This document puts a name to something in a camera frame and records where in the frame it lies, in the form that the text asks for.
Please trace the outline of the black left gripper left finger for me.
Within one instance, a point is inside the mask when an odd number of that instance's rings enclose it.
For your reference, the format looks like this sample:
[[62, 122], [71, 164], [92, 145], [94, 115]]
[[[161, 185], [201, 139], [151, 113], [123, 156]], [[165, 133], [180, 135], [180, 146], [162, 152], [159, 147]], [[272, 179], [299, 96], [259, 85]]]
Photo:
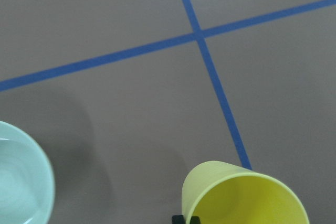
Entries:
[[183, 215], [173, 215], [172, 224], [185, 224], [185, 219]]

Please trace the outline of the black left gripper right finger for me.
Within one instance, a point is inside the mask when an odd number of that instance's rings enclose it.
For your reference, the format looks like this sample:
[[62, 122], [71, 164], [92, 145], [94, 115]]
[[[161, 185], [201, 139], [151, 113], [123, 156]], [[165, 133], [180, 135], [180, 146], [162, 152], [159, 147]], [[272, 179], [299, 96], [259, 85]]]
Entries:
[[201, 224], [200, 218], [198, 216], [192, 216], [191, 224]]

